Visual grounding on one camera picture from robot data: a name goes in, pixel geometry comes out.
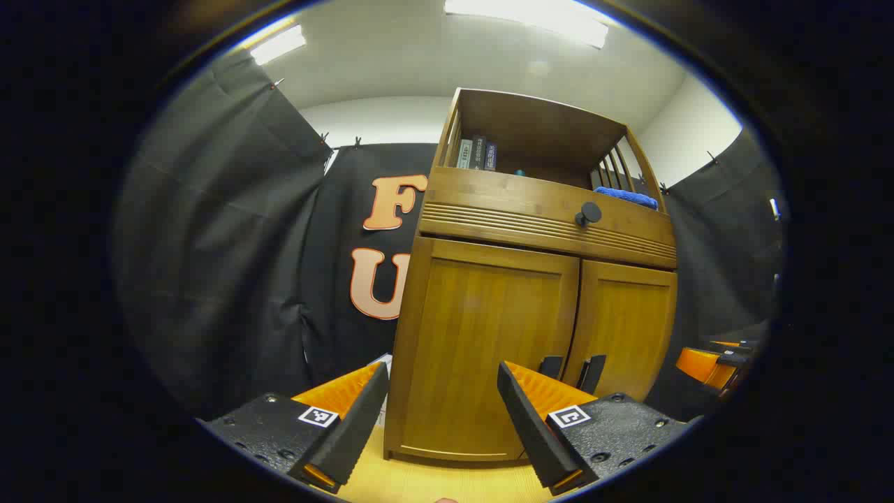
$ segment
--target drawer knob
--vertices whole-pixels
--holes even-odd
[[[580,213],[575,215],[574,221],[577,222],[579,226],[586,227],[587,224],[598,222],[602,217],[603,213],[599,210],[599,207],[596,206],[596,203],[585,202],[580,207]]]

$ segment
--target blue towel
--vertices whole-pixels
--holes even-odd
[[[608,187],[596,187],[595,192],[597,194],[605,194],[607,196],[612,196],[613,198],[635,202],[636,204],[647,208],[658,209],[658,201],[645,194],[637,194],[635,192],[623,191],[621,189],[609,189]]]

